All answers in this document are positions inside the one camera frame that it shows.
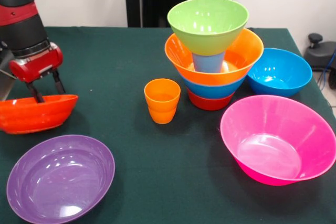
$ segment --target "orange cup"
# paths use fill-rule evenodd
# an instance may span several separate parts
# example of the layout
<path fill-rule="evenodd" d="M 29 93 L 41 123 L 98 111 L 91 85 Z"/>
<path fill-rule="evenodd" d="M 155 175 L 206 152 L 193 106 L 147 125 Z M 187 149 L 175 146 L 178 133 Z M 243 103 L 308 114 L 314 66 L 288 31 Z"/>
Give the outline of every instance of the orange cup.
<path fill-rule="evenodd" d="M 170 123 L 179 103 L 180 86 L 170 79 L 155 79 L 147 83 L 144 93 L 153 121 L 158 124 Z"/>

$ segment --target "blue bowl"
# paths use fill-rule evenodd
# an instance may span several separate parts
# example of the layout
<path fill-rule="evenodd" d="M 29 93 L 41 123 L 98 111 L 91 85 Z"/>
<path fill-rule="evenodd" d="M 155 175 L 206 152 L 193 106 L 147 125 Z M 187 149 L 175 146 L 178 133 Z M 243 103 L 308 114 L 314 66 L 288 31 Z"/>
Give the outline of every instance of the blue bowl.
<path fill-rule="evenodd" d="M 231 95 L 239 88 L 245 79 L 245 77 L 243 77 L 240 80 L 228 85 L 208 86 L 196 84 L 194 82 L 188 81 L 183 76 L 181 77 L 189 90 L 191 90 L 195 95 L 206 99 L 221 99 Z"/>
<path fill-rule="evenodd" d="M 282 97 L 296 94 L 311 78 L 311 67 L 301 56 L 276 48 L 265 48 L 247 73 L 254 92 Z"/>

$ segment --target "purple bowl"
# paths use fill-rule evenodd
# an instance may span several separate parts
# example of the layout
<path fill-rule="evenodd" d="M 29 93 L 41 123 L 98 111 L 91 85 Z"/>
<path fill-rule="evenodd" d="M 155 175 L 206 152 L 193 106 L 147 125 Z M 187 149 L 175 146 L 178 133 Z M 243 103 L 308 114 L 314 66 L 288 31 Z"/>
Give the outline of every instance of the purple bowl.
<path fill-rule="evenodd" d="M 107 193 L 114 158 L 98 140 L 65 135 L 46 140 L 25 153 L 7 182 L 7 199 L 22 219 L 60 224 L 90 211 Z"/>

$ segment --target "dark green tablecloth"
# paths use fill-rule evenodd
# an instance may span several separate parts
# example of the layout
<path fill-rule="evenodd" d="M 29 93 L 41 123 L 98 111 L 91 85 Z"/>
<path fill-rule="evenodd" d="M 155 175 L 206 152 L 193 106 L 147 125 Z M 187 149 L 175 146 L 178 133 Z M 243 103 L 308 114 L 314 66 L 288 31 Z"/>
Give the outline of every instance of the dark green tablecloth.
<path fill-rule="evenodd" d="M 6 199 L 15 162 L 31 147 L 63 134 L 84 134 L 104 142 L 116 161 L 116 175 L 102 202 L 76 223 L 336 223 L 336 167 L 325 175 L 286 187 L 262 185 L 245 175 L 219 134 L 224 110 L 207 112 L 187 98 L 182 80 L 164 54 L 172 33 L 159 28 L 48 28 L 64 53 L 59 71 L 68 93 L 79 95 L 61 127 L 29 135 L 0 133 L 1 223 L 22 223 Z M 256 29 L 265 47 L 299 53 L 286 29 Z M 182 87 L 175 119 L 152 122 L 145 84 L 171 78 Z M 56 93 L 51 77 L 36 82 Z M 254 95 L 245 82 L 231 103 Z M 11 98 L 30 93 L 17 82 Z M 292 97 L 336 120 L 312 80 Z"/>

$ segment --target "orange bowl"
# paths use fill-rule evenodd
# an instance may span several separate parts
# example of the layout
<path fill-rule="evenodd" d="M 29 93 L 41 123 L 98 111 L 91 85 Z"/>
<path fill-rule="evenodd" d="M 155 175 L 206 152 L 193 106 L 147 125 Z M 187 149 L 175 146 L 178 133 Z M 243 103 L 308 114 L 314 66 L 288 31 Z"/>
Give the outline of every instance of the orange bowl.
<path fill-rule="evenodd" d="M 231 84 L 245 77 L 263 54 L 264 45 L 254 32 L 244 28 L 237 39 L 226 49 L 220 73 L 195 71 L 192 52 L 182 44 L 176 34 L 168 38 L 164 50 L 180 75 L 188 81 L 201 85 L 220 86 Z"/>
<path fill-rule="evenodd" d="M 70 116 L 77 95 L 47 95 L 45 102 L 34 98 L 0 102 L 0 129 L 8 134 L 25 134 L 55 128 Z"/>

